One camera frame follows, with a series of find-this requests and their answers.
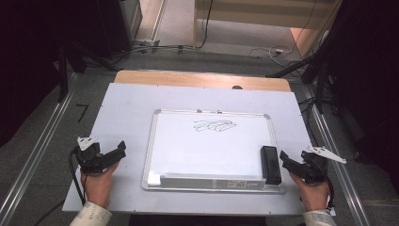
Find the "person's left hand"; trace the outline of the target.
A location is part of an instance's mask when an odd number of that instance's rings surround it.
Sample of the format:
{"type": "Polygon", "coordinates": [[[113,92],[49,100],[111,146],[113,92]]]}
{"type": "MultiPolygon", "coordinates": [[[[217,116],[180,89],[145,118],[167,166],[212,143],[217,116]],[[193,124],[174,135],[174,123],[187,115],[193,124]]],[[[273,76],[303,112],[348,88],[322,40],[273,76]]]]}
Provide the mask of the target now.
{"type": "Polygon", "coordinates": [[[113,164],[101,174],[81,173],[81,183],[89,202],[95,203],[102,208],[107,208],[110,203],[110,192],[112,187],[112,175],[119,164],[113,164]]]}

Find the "black metal stand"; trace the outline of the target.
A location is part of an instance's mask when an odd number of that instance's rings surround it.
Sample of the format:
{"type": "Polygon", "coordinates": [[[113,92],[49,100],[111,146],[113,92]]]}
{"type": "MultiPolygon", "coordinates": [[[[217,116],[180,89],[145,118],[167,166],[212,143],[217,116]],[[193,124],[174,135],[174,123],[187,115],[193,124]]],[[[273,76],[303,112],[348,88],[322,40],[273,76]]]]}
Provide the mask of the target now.
{"type": "Polygon", "coordinates": [[[69,92],[67,63],[70,63],[73,70],[78,73],[83,73],[86,70],[86,63],[83,56],[90,57],[101,66],[106,67],[108,70],[118,72],[119,69],[115,68],[110,63],[106,62],[101,57],[90,52],[89,49],[83,47],[73,40],[62,40],[58,44],[58,74],[59,74],[59,87],[60,93],[58,102],[61,103],[69,92]]]}
{"type": "Polygon", "coordinates": [[[305,72],[302,74],[301,81],[303,84],[310,84],[314,79],[317,80],[316,84],[316,94],[313,102],[316,105],[320,114],[324,114],[323,110],[323,93],[324,93],[324,85],[327,79],[327,62],[325,60],[326,54],[323,50],[318,50],[315,54],[306,57],[303,60],[300,60],[294,63],[292,66],[289,66],[286,69],[283,69],[280,72],[273,73],[267,76],[267,78],[281,78],[288,73],[292,73],[293,71],[306,66],[305,72]]]}

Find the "black curtain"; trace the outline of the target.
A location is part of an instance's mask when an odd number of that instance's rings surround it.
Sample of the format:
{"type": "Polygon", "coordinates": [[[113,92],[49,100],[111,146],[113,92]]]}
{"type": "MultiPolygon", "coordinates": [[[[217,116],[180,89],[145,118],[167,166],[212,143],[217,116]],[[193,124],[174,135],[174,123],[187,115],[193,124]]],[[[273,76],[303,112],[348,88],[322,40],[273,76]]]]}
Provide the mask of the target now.
{"type": "Polygon", "coordinates": [[[311,82],[323,65],[354,124],[356,150],[399,195],[399,0],[343,0],[302,80],[311,82]]]}
{"type": "Polygon", "coordinates": [[[139,0],[0,0],[0,147],[59,87],[58,44],[105,61],[133,47],[139,0]]]}

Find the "black whiteboard eraser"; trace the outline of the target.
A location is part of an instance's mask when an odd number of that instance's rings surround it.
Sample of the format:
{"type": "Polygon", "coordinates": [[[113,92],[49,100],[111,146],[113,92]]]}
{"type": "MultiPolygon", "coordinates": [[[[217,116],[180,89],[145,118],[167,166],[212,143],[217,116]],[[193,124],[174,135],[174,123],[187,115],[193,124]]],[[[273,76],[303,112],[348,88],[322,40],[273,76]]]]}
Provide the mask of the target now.
{"type": "Polygon", "coordinates": [[[262,146],[261,148],[262,171],[267,185],[280,185],[281,175],[277,148],[273,146],[262,146]]]}

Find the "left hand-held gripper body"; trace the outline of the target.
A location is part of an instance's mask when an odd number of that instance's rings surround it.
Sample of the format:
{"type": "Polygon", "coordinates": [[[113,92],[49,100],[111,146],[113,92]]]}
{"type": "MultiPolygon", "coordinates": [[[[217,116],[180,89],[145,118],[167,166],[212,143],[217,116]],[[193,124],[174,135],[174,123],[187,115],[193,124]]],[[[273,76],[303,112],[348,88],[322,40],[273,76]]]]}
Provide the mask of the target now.
{"type": "Polygon", "coordinates": [[[77,160],[85,174],[99,174],[103,172],[100,161],[100,143],[97,137],[79,137],[77,139],[77,160]]]}

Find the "person's right hand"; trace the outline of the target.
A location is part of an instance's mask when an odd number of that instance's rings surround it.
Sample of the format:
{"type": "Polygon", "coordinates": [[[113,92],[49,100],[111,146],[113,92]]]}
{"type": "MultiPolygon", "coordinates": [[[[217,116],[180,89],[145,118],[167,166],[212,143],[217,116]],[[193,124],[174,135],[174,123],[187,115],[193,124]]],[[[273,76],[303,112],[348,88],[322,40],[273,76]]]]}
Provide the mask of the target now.
{"type": "Polygon", "coordinates": [[[307,184],[300,177],[290,174],[299,188],[300,198],[307,211],[324,210],[327,208],[329,187],[327,182],[307,184]]]}

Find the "aluminium framed whiteboard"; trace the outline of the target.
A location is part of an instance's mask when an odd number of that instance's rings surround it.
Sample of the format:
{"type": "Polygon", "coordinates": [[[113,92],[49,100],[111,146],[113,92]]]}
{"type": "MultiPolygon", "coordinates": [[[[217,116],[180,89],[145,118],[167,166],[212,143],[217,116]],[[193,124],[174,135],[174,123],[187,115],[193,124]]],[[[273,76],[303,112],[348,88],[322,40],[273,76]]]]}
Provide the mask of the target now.
{"type": "Polygon", "coordinates": [[[261,148],[277,148],[267,114],[158,109],[143,172],[147,190],[277,193],[267,185],[261,148]]]}

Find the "person's dark clothing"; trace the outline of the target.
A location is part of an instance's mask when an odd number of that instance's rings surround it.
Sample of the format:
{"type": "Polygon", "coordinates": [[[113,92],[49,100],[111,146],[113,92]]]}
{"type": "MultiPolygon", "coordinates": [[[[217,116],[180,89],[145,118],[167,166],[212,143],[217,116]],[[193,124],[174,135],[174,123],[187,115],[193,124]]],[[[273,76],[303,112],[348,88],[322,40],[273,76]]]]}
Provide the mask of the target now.
{"type": "Polygon", "coordinates": [[[131,215],[129,226],[267,226],[265,217],[131,215]]]}

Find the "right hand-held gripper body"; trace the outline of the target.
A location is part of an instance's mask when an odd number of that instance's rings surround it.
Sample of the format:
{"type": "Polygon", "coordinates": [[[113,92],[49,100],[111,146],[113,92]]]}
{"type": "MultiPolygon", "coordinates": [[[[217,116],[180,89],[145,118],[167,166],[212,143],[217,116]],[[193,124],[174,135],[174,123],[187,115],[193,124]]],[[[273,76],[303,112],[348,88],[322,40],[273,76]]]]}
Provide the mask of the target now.
{"type": "Polygon", "coordinates": [[[301,157],[311,171],[311,174],[305,178],[305,182],[308,184],[321,183],[327,180],[328,160],[346,163],[344,158],[331,152],[326,147],[308,147],[306,151],[302,152],[301,157]]]}

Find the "wooden table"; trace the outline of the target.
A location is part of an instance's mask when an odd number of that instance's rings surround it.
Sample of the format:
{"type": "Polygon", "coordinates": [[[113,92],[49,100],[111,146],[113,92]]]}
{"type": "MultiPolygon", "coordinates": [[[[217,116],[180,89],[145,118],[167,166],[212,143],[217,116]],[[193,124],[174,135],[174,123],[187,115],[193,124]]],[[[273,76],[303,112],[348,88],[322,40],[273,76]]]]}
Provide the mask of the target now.
{"type": "Polygon", "coordinates": [[[288,81],[283,78],[251,77],[225,73],[124,70],[117,72],[114,82],[119,84],[143,84],[175,87],[291,91],[288,81]]]}

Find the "light wooden cabinet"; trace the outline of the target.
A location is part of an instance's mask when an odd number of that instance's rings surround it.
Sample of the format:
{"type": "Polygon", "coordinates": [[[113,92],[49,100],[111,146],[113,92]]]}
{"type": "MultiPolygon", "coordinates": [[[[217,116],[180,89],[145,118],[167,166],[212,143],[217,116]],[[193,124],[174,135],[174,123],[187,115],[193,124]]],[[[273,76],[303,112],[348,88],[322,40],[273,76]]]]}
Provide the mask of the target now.
{"type": "Polygon", "coordinates": [[[332,27],[343,0],[194,0],[192,46],[197,44],[197,21],[206,19],[289,27],[295,47],[309,57],[332,27]]]}

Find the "white table cover panel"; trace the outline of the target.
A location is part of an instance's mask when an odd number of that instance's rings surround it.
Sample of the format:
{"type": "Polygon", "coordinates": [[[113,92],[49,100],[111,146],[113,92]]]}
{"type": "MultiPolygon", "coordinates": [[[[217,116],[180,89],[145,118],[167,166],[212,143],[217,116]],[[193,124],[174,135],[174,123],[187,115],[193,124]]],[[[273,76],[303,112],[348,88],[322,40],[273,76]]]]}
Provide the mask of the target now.
{"type": "Polygon", "coordinates": [[[311,142],[295,95],[287,91],[109,85],[92,135],[104,152],[124,141],[126,156],[112,176],[112,212],[155,215],[284,216],[304,211],[297,185],[281,171],[285,191],[237,193],[147,190],[142,186],[153,114],[158,109],[270,116],[277,149],[299,161],[311,142]]]}

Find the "metal floor rail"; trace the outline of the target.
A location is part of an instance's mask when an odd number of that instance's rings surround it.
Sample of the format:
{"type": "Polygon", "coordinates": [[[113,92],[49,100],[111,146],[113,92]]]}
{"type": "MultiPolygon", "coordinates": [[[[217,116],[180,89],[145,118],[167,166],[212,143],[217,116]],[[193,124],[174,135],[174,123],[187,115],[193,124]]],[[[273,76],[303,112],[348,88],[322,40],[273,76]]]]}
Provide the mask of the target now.
{"type": "MultiPolygon", "coordinates": [[[[312,130],[309,127],[313,143],[324,144],[333,153],[341,154],[342,152],[337,148],[337,144],[327,125],[325,115],[321,114],[315,105],[311,106],[310,112],[312,114],[312,118],[314,119],[314,123],[317,126],[316,130],[312,130]]],[[[346,165],[332,162],[331,166],[334,169],[335,175],[339,182],[340,188],[342,189],[344,199],[348,205],[355,225],[371,226],[370,220],[368,219],[363,204],[359,198],[359,193],[352,182],[352,178],[346,165]]]]}
{"type": "Polygon", "coordinates": [[[40,132],[40,137],[35,141],[35,145],[29,152],[29,156],[22,169],[19,171],[18,176],[10,186],[6,197],[0,203],[0,226],[8,226],[21,198],[23,197],[33,175],[43,158],[47,147],[59,125],[70,101],[75,92],[76,84],[78,83],[81,75],[73,73],[68,80],[67,85],[69,90],[65,95],[64,99],[57,103],[54,107],[52,115],[49,117],[46,125],[40,132]]]}

